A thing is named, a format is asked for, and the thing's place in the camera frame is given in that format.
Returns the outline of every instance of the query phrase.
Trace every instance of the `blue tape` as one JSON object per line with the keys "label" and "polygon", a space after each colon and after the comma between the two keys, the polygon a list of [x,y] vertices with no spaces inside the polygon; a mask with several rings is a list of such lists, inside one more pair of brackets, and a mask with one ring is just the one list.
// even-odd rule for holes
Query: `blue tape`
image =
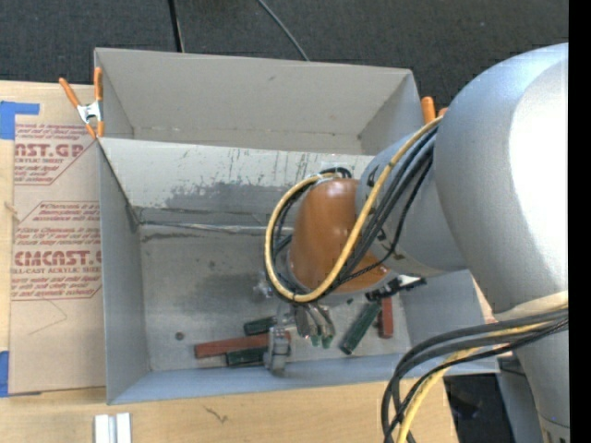
{"label": "blue tape", "polygon": [[8,351],[0,352],[0,398],[8,397]]}
{"label": "blue tape", "polygon": [[18,114],[39,114],[40,104],[0,101],[0,139],[14,139]]}

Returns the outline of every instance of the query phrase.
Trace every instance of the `cable bundle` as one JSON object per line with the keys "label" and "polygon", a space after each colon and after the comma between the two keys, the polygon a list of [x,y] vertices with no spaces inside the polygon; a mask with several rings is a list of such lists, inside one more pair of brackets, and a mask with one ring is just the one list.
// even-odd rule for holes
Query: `cable bundle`
{"label": "cable bundle", "polygon": [[[332,172],[322,172],[313,175],[299,182],[283,195],[271,214],[265,235],[264,250],[265,268],[269,282],[280,297],[288,302],[296,304],[317,301],[323,296],[333,292],[346,281],[350,281],[354,277],[376,268],[394,251],[398,238],[400,237],[400,232],[402,231],[406,212],[408,212],[408,209],[415,198],[416,192],[420,188],[432,164],[434,134],[440,120],[441,118],[439,117],[424,125],[392,156],[390,162],[388,162],[381,171],[379,178],[369,192],[368,199],[359,212],[356,223],[331,272],[317,289],[309,293],[302,293],[296,284],[288,281],[287,278],[276,269],[276,259],[278,254],[291,239],[290,236],[286,236],[285,238],[281,237],[283,223],[287,211],[294,205],[297,199],[308,190],[308,188],[320,180],[344,173],[338,172],[338,170],[332,170]],[[400,162],[406,153],[408,153],[408,156],[406,156],[403,162]],[[390,183],[388,190],[385,192],[383,200],[376,208],[374,208],[380,191],[386,184],[394,167],[397,166],[399,169]],[[390,251],[382,260],[360,270],[355,275],[351,275],[351,271],[355,269],[359,261],[367,253],[369,247],[379,234],[388,215],[392,212],[401,196],[407,192],[407,188],[413,181],[415,184],[406,204],[404,205],[403,214],[399,221]]]}
{"label": "cable bundle", "polygon": [[[414,443],[410,425],[425,396],[439,377],[453,365],[496,356],[531,344],[553,333],[568,329],[568,305],[532,317],[522,317],[499,323],[458,329],[423,341],[398,363],[381,402],[381,424],[384,442],[392,443],[392,433],[399,425],[396,443]],[[422,376],[404,400],[400,398],[400,381],[413,368],[434,358],[447,356]],[[390,419],[390,405],[395,415]]]}

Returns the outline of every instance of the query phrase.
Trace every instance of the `metal bracket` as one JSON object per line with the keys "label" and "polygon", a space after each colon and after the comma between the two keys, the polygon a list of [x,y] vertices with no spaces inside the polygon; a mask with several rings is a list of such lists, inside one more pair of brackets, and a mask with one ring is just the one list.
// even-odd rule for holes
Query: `metal bracket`
{"label": "metal bracket", "polygon": [[94,443],[131,443],[131,413],[95,415]]}

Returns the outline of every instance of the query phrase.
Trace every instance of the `yellow cable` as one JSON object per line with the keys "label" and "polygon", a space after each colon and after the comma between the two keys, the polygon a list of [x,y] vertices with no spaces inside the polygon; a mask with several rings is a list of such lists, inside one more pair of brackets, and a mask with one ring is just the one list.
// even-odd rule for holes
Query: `yellow cable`
{"label": "yellow cable", "polygon": [[[531,329],[536,329],[542,325],[545,325],[546,323],[548,322],[540,322],[534,325],[524,325],[522,327],[514,327],[512,329],[494,331],[492,333],[489,333],[487,336],[507,336],[512,335],[514,333],[523,333]],[[470,354],[475,353],[480,349],[482,349],[482,347],[459,350],[455,353],[450,354],[443,363],[448,364],[451,361],[455,361],[456,359],[463,359],[466,356],[469,356]],[[431,376],[425,379],[425,382],[423,382],[420,388],[416,391],[416,394],[413,396],[413,399],[408,404],[406,413],[404,414],[404,420],[401,422],[400,431],[398,432],[398,437],[396,438],[396,443],[405,443],[406,438],[408,437],[408,433],[410,432],[410,425],[413,423],[416,413],[418,412],[419,407],[423,403],[423,400],[425,399],[425,397],[427,397],[428,392],[435,385],[437,380],[440,377],[442,377],[447,371],[448,369],[445,368],[433,373]]]}
{"label": "yellow cable", "polygon": [[279,278],[275,274],[275,271],[273,270],[271,239],[272,239],[272,235],[273,235],[273,226],[274,226],[274,224],[281,212],[281,209],[283,208],[283,205],[293,195],[293,193],[296,192],[296,190],[301,188],[301,186],[305,186],[305,185],[310,184],[312,182],[316,182],[318,180],[318,178],[316,178],[316,176],[314,176],[314,177],[310,177],[308,179],[305,179],[304,181],[300,182],[296,186],[292,187],[281,198],[281,200],[279,201],[279,203],[277,204],[277,206],[275,207],[275,210],[273,211],[273,213],[271,215],[271,219],[269,220],[269,224],[267,226],[267,232],[265,234],[265,267],[267,269],[267,273],[269,275],[271,285],[278,293],[280,293],[284,297],[286,297],[294,302],[304,304],[307,302],[313,302],[314,300],[318,299],[329,287],[331,287],[332,283],[336,279],[336,276],[339,274],[339,272],[343,268],[345,261],[351,255],[351,252],[353,251],[353,248],[354,248],[357,240],[359,239],[359,235],[361,233],[361,228],[363,227],[369,213],[371,212],[371,209],[373,208],[373,204],[375,203],[375,201],[378,197],[378,193],[380,192],[382,186],[385,184],[386,180],[388,179],[388,175],[392,171],[393,167],[396,165],[396,163],[399,160],[401,160],[401,158],[408,152],[408,150],[410,150],[415,145],[415,143],[417,141],[419,141],[428,131],[430,131],[435,126],[437,126],[437,124],[440,122],[440,120],[441,120],[441,117],[437,117],[434,120],[427,123],[426,125],[424,125],[423,127],[421,127],[392,156],[392,158],[390,159],[390,162],[388,162],[386,167],[384,167],[383,171],[381,172],[380,177],[376,181],[376,184],[373,186],[373,188],[369,192],[369,197],[366,200],[366,203],[363,205],[363,208],[359,212],[359,216],[357,217],[356,223],[353,226],[353,229],[351,230],[349,237],[347,238],[344,248],[341,251],[341,255],[337,258],[336,262],[334,263],[334,266],[332,267],[331,272],[329,272],[329,274],[326,276],[326,279],[322,282],[322,284],[319,285],[318,288],[314,289],[310,293],[295,293],[293,291],[290,291],[289,289],[287,289],[286,287],[284,287],[281,284],[281,281],[279,280]]}

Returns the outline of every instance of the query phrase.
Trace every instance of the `scuff mark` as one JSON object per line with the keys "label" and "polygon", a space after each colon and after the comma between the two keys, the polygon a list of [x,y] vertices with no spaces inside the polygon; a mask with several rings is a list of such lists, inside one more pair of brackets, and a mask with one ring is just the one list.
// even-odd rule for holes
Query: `scuff mark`
{"label": "scuff mark", "polygon": [[224,416],[220,416],[217,412],[215,412],[213,409],[211,409],[210,407],[206,407],[205,405],[203,405],[203,408],[205,409],[205,412],[207,413],[211,413],[211,415],[214,415],[215,418],[218,419],[218,421],[223,425],[228,421],[228,415],[224,415]]}
{"label": "scuff mark", "polygon": [[196,235],[188,233],[155,233],[141,238],[141,243],[148,243],[151,240],[165,240],[169,238],[195,238]]}

